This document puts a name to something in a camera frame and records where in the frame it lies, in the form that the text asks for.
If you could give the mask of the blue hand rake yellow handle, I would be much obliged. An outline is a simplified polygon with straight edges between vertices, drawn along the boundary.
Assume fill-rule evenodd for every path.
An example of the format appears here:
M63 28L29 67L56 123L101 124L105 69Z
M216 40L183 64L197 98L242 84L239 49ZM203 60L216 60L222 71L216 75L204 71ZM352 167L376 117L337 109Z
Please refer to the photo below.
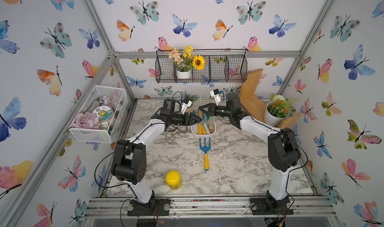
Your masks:
M204 169L205 171L210 170L208 151L211 150L211 139L209 138L209 142L207 144L207 139L204 138L204 142L202 142L202 138L199 138L200 150L204 152Z

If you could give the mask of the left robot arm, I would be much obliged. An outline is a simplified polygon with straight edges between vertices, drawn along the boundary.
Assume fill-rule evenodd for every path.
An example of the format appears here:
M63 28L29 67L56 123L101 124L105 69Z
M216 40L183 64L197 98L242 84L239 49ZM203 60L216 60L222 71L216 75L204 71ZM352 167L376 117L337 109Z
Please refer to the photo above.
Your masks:
M178 101L173 98L164 100L163 106L151 117L148 124L129 140L119 140L116 144L111 164L111 174L129 187L134 197L127 204L127 215L166 216L169 211L164 209L169 201L157 201L154 191L147 185L145 173L147 170L147 147L168 127L175 125L192 126L202 121L194 113L186 113L189 103L180 103L180 109L175 110Z

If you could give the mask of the white storage box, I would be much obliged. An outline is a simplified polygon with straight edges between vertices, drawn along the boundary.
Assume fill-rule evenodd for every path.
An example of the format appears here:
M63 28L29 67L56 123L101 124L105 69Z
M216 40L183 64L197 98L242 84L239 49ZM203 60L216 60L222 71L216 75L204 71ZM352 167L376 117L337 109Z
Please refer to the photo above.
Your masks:
M203 121L191 126L191 132L196 137L212 137L216 133L216 119L203 113Z

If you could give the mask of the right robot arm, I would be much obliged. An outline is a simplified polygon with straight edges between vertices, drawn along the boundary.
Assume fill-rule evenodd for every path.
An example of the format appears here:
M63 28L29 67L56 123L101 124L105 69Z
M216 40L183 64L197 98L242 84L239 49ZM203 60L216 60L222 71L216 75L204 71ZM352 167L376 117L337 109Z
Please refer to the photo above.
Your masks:
M268 159L273 167L271 185L265 197L250 199L253 215L292 215L295 200L288 193L288 184L291 173L300 169L296 165L301 158L294 132L289 128L272 127L242 111L241 100L236 94L226 96L225 106L219 105L222 95L218 89L212 90L210 95L215 104L201 105L199 111L209 116L227 117L231 125L255 135L268 145Z

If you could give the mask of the green hand rake wooden handle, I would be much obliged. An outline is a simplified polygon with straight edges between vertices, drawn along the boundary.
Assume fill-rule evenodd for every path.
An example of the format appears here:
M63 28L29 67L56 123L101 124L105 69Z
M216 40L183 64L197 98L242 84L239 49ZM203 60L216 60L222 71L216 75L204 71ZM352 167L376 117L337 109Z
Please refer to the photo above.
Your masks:
M214 125L212 124L211 122L211 116L207 116L207 123L208 123L208 127L209 127L209 130L210 130L210 133L213 134L214 131L215 131L215 128L214 128Z

